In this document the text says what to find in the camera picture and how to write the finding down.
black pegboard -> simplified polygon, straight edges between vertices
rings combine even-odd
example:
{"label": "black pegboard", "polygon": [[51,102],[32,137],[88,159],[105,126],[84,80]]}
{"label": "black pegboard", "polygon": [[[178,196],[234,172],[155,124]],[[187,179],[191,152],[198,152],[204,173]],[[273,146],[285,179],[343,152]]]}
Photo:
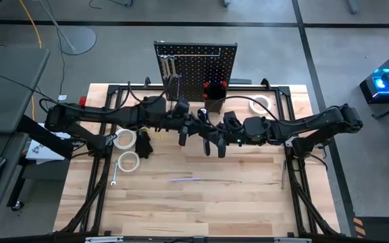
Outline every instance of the black pegboard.
{"label": "black pegboard", "polygon": [[[154,42],[154,48],[159,64],[161,80],[167,86],[167,78],[162,67],[161,57],[174,56],[176,74],[178,78],[172,78],[170,93],[189,101],[203,101],[204,82],[221,84],[223,81],[229,85],[230,75],[234,66],[237,44],[198,44],[198,43],[163,43]],[[204,56],[178,56],[178,55],[204,55]],[[171,61],[168,60],[170,74],[173,74]]]}

white tape roll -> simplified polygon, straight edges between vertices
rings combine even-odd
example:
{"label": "white tape roll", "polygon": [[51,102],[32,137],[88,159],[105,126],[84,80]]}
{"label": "white tape roll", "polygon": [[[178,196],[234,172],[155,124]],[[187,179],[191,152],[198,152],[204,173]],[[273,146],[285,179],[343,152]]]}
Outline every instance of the white tape roll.
{"label": "white tape roll", "polygon": [[[113,139],[113,144],[115,145],[115,147],[119,149],[122,150],[130,149],[131,147],[133,147],[134,143],[136,142],[136,132],[121,128],[118,131],[116,131],[115,134],[116,134],[116,138]],[[127,145],[120,145],[118,141],[120,140],[122,134],[131,134],[133,137],[132,141]]]}
{"label": "white tape roll", "polygon": [[[136,164],[134,165],[134,167],[132,169],[124,169],[122,167],[122,161],[124,160],[124,158],[126,158],[127,156],[130,156],[130,155],[133,155],[136,157]],[[130,173],[130,172],[133,172],[133,171],[136,171],[140,166],[140,159],[139,159],[139,155],[136,154],[135,152],[133,151],[127,151],[127,152],[124,152],[120,158],[118,158],[118,167],[123,171],[123,172],[127,172],[127,173]]]}
{"label": "white tape roll", "polygon": [[[265,107],[267,107],[269,110],[271,109],[271,101],[266,96],[255,95],[251,98],[255,99],[256,101],[259,101],[262,105],[265,105]],[[253,111],[254,113],[261,114],[261,115],[267,113],[267,111],[264,109],[260,109],[260,110],[256,109],[255,102],[253,102],[253,101],[250,101],[249,105],[250,105],[250,110]]]}

wrench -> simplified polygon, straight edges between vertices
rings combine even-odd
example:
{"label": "wrench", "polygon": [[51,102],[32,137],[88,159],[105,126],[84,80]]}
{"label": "wrench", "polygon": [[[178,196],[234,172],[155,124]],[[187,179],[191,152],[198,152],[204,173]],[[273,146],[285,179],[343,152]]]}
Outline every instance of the wrench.
{"label": "wrench", "polygon": [[117,170],[118,170],[118,162],[115,161],[115,169],[113,169],[113,177],[112,177],[112,181],[111,181],[111,186],[116,185],[116,171]]}

wooden tabletop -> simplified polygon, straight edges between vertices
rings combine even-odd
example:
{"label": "wooden tabletop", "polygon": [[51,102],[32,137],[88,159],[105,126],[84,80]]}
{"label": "wooden tabletop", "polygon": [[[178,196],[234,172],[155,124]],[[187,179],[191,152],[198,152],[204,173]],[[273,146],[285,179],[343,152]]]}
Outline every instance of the wooden tabletop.
{"label": "wooden tabletop", "polygon": [[[104,106],[107,87],[108,84],[91,84],[86,105]],[[290,90],[296,118],[311,115],[306,86],[290,85]],[[159,93],[135,91],[138,97]],[[261,93],[228,93],[249,97],[257,94]],[[270,97],[271,111],[278,116],[275,95],[266,92],[262,95]],[[136,103],[129,97],[126,105]],[[196,113],[202,105],[190,103],[190,110]],[[249,111],[249,101],[244,99],[227,100],[222,111],[230,110],[236,111],[240,121],[255,115]],[[221,115],[211,115],[213,123],[221,118]],[[82,126],[94,134],[99,133],[100,124],[82,122]],[[111,230],[113,235],[125,236],[265,237],[297,233],[287,172],[285,187],[281,189],[283,146],[230,145],[226,157],[219,159],[213,144],[211,155],[204,155],[202,138],[197,135],[189,137],[186,146],[181,147],[177,132],[154,133],[150,129],[149,134],[154,152],[148,159],[141,159],[140,167],[134,173],[118,171],[116,186],[110,186],[111,164],[100,232]],[[112,161],[121,153],[114,148]],[[92,164],[93,158],[88,156],[72,159],[54,230],[65,227],[84,202]],[[339,231],[325,167],[308,158],[306,170],[313,204],[330,226]],[[170,182],[176,178],[200,180]],[[307,211],[302,202],[301,205],[306,229],[309,229]],[[95,206],[88,228],[92,225],[94,212]]]}

concrete floor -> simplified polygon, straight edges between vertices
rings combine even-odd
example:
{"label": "concrete floor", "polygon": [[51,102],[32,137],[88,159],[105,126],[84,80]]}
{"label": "concrete floor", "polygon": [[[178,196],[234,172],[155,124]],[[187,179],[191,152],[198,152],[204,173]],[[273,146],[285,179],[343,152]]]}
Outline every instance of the concrete floor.
{"label": "concrete floor", "polygon": [[[57,20],[149,22],[286,22],[295,23],[291,0],[233,0],[228,9],[211,0],[135,0],[131,8],[105,0],[50,0]],[[47,20],[36,1],[25,1],[35,20]],[[349,14],[345,0],[300,0],[308,23],[389,24],[389,1],[359,0],[360,12]],[[3,1],[0,19],[25,20],[17,1]],[[70,31],[69,26],[62,27]],[[314,111],[318,111],[298,28],[262,27],[133,27],[93,26],[96,45],[87,53],[67,56],[63,95],[77,102],[92,82],[142,82],[149,76],[159,82],[153,41],[238,43],[233,78],[259,83],[306,84]],[[51,57],[40,81],[41,90],[55,97],[59,91],[62,61],[55,28],[39,26],[43,48]],[[389,29],[306,29],[326,105],[349,103],[356,107],[365,127],[354,135],[336,137],[338,150],[356,216],[389,217],[389,117],[376,121],[358,84],[389,58]],[[0,25],[0,44],[38,47],[32,26]],[[37,110],[38,120],[45,114]],[[342,199],[330,159],[328,176],[340,228],[348,234]],[[0,237],[45,234],[52,230],[63,182],[30,183],[19,213],[0,210]]]}

